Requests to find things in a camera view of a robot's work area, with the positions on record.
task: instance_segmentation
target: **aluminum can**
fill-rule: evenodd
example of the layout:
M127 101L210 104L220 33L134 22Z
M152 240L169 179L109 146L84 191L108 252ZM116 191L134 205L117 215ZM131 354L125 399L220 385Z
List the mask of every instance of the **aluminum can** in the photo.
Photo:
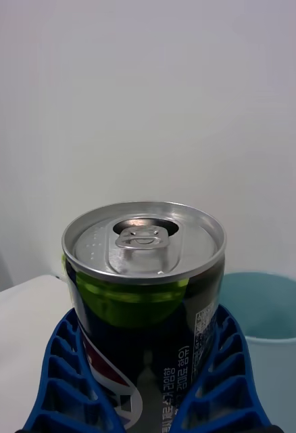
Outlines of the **aluminum can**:
M66 275L94 378L129 433L166 433L212 348L226 234L200 210L126 202L74 220Z

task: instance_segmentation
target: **blue plastic holder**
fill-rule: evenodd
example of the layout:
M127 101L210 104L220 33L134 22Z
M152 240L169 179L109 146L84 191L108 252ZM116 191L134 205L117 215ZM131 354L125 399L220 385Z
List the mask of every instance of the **blue plastic holder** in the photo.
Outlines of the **blue plastic holder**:
M238 433L269 425L256 394L246 340L232 315L219 306L214 347L170 433ZM39 393L24 429L125 432L89 369L74 310L58 323L47 345Z

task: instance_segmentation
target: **can lid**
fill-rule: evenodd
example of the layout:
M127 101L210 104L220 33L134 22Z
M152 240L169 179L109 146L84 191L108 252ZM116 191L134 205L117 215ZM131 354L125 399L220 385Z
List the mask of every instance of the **can lid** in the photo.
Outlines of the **can lid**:
M214 217L183 204L125 202L74 220L62 246L77 271L115 283L161 284L213 266L224 255L226 234Z

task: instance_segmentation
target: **pull tab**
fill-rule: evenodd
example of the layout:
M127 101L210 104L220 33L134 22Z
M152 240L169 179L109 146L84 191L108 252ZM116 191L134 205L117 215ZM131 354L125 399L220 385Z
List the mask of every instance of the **pull tab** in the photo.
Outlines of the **pull tab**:
M122 230L116 245L127 250L154 250L170 244L168 232L157 225L137 225Z

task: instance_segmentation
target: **white surface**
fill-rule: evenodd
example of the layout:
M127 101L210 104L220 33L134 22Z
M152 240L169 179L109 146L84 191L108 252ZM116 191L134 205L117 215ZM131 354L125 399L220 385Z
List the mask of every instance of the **white surface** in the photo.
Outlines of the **white surface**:
M229 271L296 276L296 1L0 0L0 288L135 199L218 217Z
M49 275L0 293L0 433L25 424L45 347L71 307L67 285Z

